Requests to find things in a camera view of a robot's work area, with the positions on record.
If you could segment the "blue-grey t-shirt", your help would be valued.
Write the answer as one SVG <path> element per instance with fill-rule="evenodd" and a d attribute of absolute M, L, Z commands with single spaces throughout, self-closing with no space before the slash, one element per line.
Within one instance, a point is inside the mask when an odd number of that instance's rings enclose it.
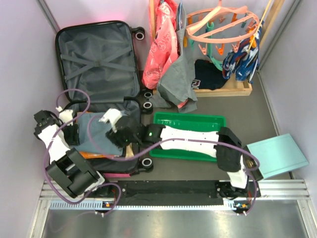
<path fill-rule="evenodd" d="M 96 148 L 90 141 L 87 134 L 88 122 L 95 116 L 90 125 L 90 133 L 93 140 L 98 147 L 102 149 L 104 154 L 121 156 L 123 154 L 123 149 L 115 146 L 106 137 L 106 133 L 111 130 L 111 125 L 99 122 L 99 119 L 101 119 L 103 115 L 104 113 L 85 113 L 77 120 L 79 125 L 79 145 L 74 146 L 74 148 L 80 152 L 99 153 L 98 148 Z"/>

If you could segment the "pink hard-shell suitcase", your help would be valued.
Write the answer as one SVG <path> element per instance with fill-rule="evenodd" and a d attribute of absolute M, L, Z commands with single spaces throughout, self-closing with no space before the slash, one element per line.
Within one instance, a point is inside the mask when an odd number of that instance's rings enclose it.
<path fill-rule="evenodd" d="M 105 113 L 114 108 L 140 120 L 149 109 L 140 105 L 141 91 L 134 40 L 143 40 L 145 29 L 130 27 L 123 21 L 113 20 L 89 23 L 61 29 L 55 38 L 55 49 L 61 81 L 69 101 L 65 109 L 74 116 L 85 113 Z M 87 126 L 90 141 L 91 118 Z M 151 172 L 149 158 L 130 158 L 118 162 L 111 159 L 88 159 L 92 166 L 107 177 L 130 177 Z"/>

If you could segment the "green plastic tray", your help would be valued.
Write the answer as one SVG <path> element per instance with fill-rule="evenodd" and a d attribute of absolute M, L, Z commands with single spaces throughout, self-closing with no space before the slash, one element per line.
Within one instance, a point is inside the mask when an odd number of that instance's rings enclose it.
<path fill-rule="evenodd" d="M 224 116 L 213 115 L 156 112 L 153 123 L 163 124 L 175 129 L 208 132 L 219 131 L 221 127 L 226 127 L 226 118 Z M 150 155 L 156 158 L 216 162 L 216 158 L 212 156 L 198 152 L 185 152 L 179 149 L 161 150 L 156 148 L 150 151 Z"/>

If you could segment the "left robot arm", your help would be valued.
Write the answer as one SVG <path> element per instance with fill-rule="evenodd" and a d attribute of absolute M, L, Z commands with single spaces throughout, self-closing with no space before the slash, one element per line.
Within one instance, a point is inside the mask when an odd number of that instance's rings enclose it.
<path fill-rule="evenodd" d="M 60 118 L 47 110 L 34 114 L 34 135 L 49 150 L 49 162 L 44 165 L 47 175 L 72 198 L 89 190 L 103 197 L 110 195 L 112 184 L 74 148 L 79 144 L 79 125 L 72 122 L 56 133 L 66 119 L 72 119 L 72 110 L 65 113 Z"/>

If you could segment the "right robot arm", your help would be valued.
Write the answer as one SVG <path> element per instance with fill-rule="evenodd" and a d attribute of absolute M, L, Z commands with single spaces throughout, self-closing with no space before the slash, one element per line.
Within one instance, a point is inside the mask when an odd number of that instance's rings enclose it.
<path fill-rule="evenodd" d="M 217 167 L 230 179 L 229 184 L 217 184 L 218 194 L 231 200 L 251 194 L 248 184 L 251 171 L 258 169 L 260 162 L 249 151 L 242 149 L 241 141 L 227 127 L 218 131 L 194 131 L 158 123 L 144 125 L 128 115 L 110 112 L 104 114 L 101 121 L 110 125 L 106 137 L 111 143 L 119 148 L 136 143 L 143 147 L 140 155 L 159 149 L 215 158 Z"/>

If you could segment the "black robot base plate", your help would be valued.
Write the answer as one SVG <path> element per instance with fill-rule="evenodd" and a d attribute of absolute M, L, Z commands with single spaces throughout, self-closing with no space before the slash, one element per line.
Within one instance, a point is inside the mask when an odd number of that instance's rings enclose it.
<path fill-rule="evenodd" d="M 222 205 L 224 198 L 261 196 L 249 182 L 246 189 L 233 188 L 218 180 L 121 180 L 119 206 Z"/>

